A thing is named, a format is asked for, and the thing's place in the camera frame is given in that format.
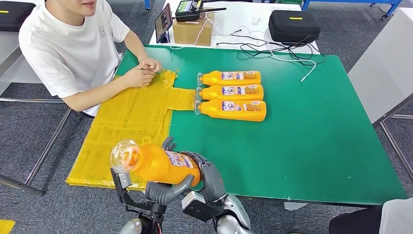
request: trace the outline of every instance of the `green table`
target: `green table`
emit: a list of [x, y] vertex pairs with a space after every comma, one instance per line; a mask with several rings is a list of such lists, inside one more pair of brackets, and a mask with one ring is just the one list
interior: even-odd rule
[[[263, 122], [213, 119], [193, 111], [172, 115], [170, 134], [177, 149], [213, 161], [229, 193], [356, 206], [407, 198], [337, 56], [327, 56], [300, 82], [311, 67], [268, 55], [248, 59], [238, 50], [146, 49], [165, 69], [179, 71], [175, 87], [195, 89], [198, 72], [261, 72], [268, 108]], [[136, 64], [127, 52], [118, 74]]]

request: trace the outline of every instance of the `orange bottle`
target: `orange bottle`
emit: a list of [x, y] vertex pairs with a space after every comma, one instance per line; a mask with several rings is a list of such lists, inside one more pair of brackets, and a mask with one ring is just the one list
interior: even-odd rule
[[207, 74], [198, 73], [198, 86], [206, 85], [240, 85], [261, 84], [261, 73], [257, 71], [245, 72], [219, 72], [213, 71]]
[[264, 98], [264, 89], [260, 84], [248, 85], [213, 85], [209, 88], [196, 88], [197, 100], [258, 100], [262, 101]]
[[134, 172], [141, 179], [166, 184], [178, 184], [191, 174], [195, 176], [193, 187], [201, 179], [197, 164], [189, 156], [155, 144], [140, 146], [133, 140], [121, 141], [112, 149], [111, 166], [117, 173]]
[[195, 114], [205, 114], [212, 118], [226, 118], [261, 122], [265, 119], [265, 102], [255, 100], [195, 101]]

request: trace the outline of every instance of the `white t-shirt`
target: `white t-shirt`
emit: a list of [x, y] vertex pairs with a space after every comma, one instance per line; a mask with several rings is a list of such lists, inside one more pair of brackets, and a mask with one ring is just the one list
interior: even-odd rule
[[387, 201], [381, 211], [379, 234], [413, 233], [413, 198]]
[[[95, 15], [79, 27], [59, 21], [42, 4], [22, 25], [19, 43], [50, 94], [65, 98], [112, 80], [119, 64], [114, 41], [122, 42], [128, 32], [106, 0], [97, 0]], [[84, 112], [95, 116], [98, 108]]]

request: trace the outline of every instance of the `juice bottle label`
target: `juice bottle label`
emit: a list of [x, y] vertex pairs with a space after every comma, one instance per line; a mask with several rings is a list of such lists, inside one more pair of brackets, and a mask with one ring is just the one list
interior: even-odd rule
[[223, 101], [222, 110], [223, 111], [241, 111], [242, 108], [239, 105], [235, 104], [235, 102]]
[[189, 159], [188, 156], [182, 155], [176, 152], [171, 152], [171, 151], [165, 151], [167, 153], [167, 156], [174, 166], [178, 167], [189, 167], [189, 168], [194, 168], [194, 165], [192, 164], [191, 160]]
[[255, 72], [222, 72], [222, 79], [256, 79]]
[[257, 94], [259, 92], [257, 85], [248, 86], [223, 86], [223, 95], [245, 95], [245, 94]]
[[243, 105], [244, 110], [246, 111], [262, 111], [263, 107], [261, 106], [261, 103], [259, 101], [253, 101], [250, 104], [244, 104]]

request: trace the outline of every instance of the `man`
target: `man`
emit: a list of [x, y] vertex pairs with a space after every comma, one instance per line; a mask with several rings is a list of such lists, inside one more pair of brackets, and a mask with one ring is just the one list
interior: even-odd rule
[[[113, 80], [124, 41], [139, 65]], [[106, 0], [48, 0], [37, 6], [19, 33], [21, 51], [52, 96], [94, 117], [119, 92], [150, 84], [162, 69]]]

